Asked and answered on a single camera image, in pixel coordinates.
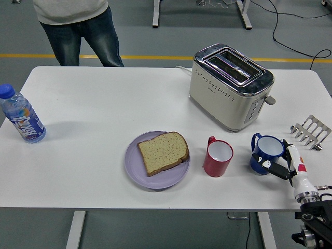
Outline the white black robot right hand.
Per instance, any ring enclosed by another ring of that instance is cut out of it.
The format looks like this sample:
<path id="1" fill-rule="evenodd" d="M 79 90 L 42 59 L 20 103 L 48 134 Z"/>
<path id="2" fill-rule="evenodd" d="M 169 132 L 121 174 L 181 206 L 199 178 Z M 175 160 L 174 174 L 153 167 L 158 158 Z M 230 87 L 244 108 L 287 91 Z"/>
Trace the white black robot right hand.
<path id="1" fill-rule="evenodd" d="M 287 168 L 256 153 L 253 153 L 252 156 L 262 169 L 281 179 L 289 180 L 298 203 L 318 201 L 318 189 L 309 181 L 306 166 L 297 148 L 286 140 L 283 140 L 283 145 L 285 145 L 283 156 L 287 161 Z"/>

